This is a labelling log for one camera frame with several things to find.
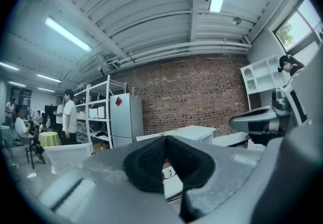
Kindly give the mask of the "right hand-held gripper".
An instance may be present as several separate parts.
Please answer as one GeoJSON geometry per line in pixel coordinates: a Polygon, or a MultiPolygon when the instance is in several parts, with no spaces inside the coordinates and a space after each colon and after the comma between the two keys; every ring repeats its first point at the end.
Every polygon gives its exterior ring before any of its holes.
{"type": "Polygon", "coordinates": [[[322,119],[322,46],[305,68],[298,70],[275,92],[272,106],[232,117],[229,126],[239,132],[267,134],[278,132],[278,116],[292,115],[298,126],[322,119]]]}

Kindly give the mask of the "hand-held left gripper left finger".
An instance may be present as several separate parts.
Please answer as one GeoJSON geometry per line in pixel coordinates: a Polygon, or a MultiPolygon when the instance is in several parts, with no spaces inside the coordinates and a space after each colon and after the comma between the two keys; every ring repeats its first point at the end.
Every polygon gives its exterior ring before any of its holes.
{"type": "Polygon", "coordinates": [[[146,139],[93,155],[56,178],[40,196],[45,223],[182,223],[164,193],[147,193],[129,182],[123,161],[146,139]]]}

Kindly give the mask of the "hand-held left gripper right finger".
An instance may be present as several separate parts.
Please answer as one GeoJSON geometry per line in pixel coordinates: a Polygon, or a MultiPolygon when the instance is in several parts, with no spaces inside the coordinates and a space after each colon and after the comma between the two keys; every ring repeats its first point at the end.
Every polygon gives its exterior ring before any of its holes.
{"type": "Polygon", "coordinates": [[[166,223],[322,222],[322,119],[271,140],[261,153],[174,137],[166,142],[190,163],[198,152],[212,158],[193,171],[198,183],[184,187],[166,223]]]}

